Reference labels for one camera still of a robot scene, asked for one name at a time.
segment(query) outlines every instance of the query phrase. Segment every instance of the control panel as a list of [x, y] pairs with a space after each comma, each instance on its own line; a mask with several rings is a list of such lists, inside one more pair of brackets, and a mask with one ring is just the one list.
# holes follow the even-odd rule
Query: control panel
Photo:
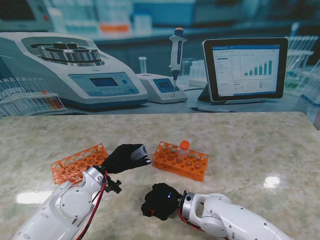
[[140, 93], [125, 72], [69, 74], [69, 77], [91, 97], [114, 97]]
[[161, 93], [173, 93], [174, 86], [169, 78], [156, 78], [153, 81]]

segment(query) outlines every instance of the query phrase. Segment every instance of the pipette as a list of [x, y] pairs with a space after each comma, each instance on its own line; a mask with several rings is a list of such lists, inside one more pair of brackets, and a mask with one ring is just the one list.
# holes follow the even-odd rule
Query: pipette
[[181, 70], [183, 44], [188, 38], [184, 35], [184, 29], [177, 27], [174, 30], [174, 35], [169, 37], [169, 39], [172, 41], [171, 63], [169, 68], [171, 68], [173, 76], [173, 97], [175, 97], [176, 81]]

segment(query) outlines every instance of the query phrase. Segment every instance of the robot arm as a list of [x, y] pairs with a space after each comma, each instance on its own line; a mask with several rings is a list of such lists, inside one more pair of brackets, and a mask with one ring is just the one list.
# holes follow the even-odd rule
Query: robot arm
[[[197, 205], [204, 204], [202, 217], [196, 216]], [[285, 233], [260, 215], [219, 193], [208, 195], [188, 192], [182, 205], [182, 216], [204, 232], [229, 240], [290, 240]]]
[[[94, 214], [97, 210], [103, 190], [117, 194], [121, 191], [121, 182], [112, 181], [105, 174], [106, 170], [115, 174], [148, 165], [151, 161], [146, 158], [147, 153], [143, 149], [142, 144], [123, 144], [113, 151], [101, 167], [93, 166], [84, 171], [81, 183], [71, 185], [67, 181], [61, 184], [18, 229], [12, 240], [72, 240], [90, 213]], [[93, 194], [98, 191], [99, 198], [94, 205]]]
[[[201, 217], [197, 207], [203, 204]], [[143, 215], [166, 220], [178, 209], [181, 219], [191, 227], [226, 240], [290, 240], [285, 233], [260, 215], [239, 205], [220, 193], [179, 194], [174, 188], [159, 183], [145, 196]]]
[[64, 182], [15, 233], [12, 240], [71, 240], [94, 209], [92, 195], [100, 191], [103, 174], [90, 167], [83, 181]]

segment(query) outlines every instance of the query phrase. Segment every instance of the marble countertop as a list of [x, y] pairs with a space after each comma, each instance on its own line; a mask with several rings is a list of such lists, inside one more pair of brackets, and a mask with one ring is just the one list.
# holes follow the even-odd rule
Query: marble countertop
[[209, 154], [203, 182], [151, 165], [112, 175], [122, 192], [104, 194], [84, 239], [212, 240], [174, 214], [142, 216], [155, 183], [180, 193], [222, 193], [296, 240], [320, 233], [320, 136], [298, 112], [5, 117], [0, 121], [0, 239], [10, 239], [56, 185], [52, 162], [103, 143], [110, 154], [160, 141]]

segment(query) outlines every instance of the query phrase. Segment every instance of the red cable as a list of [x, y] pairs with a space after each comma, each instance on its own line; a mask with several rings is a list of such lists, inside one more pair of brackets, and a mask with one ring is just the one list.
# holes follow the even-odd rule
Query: red cable
[[201, 232], [204, 232], [200, 227], [196, 227], [196, 226], [193, 226], [191, 225], [181, 214], [181, 209], [178, 208], [178, 214], [179, 214], [179, 217], [181, 218], [182, 221], [184, 221], [186, 224], [188, 224], [190, 227], [196, 229], [196, 230], [199, 230]]
[[80, 235], [77, 237], [76, 240], [81, 240], [81, 239], [84, 237], [84, 235], [86, 234], [86, 232], [87, 232], [87, 230], [88, 230], [88, 228], [89, 228], [89, 226], [90, 226], [90, 224], [91, 224], [92, 219], [94, 218], [94, 216], [95, 216], [95, 214], [96, 214], [96, 211], [97, 211], [97, 209], [98, 209], [98, 206], [99, 206], [100, 201], [101, 201], [101, 198], [102, 198], [102, 195], [104, 194], [104, 191], [105, 191], [105, 188], [106, 188], [107, 170], [105, 170], [104, 180], [105, 180], [105, 181], [104, 181], [104, 183], [103, 183], [103, 185], [102, 185], [102, 188], [101, 188], [99, 197], [98, 197], [98, 199], [97, 199], [97, 201], [96, 201], [96, 204], [95, 204], [94, 209], [93, 209], [93, 211], [92, 211], [92, 213], [91, 213], [91, 216], [90, 216], [90, 218], [89, 218], [89, 221], [88, 221], [88, 223], [86, 224], [86, 226], [84, 227], [83, 231], [82, 231], [82, 232], [80, 233]]

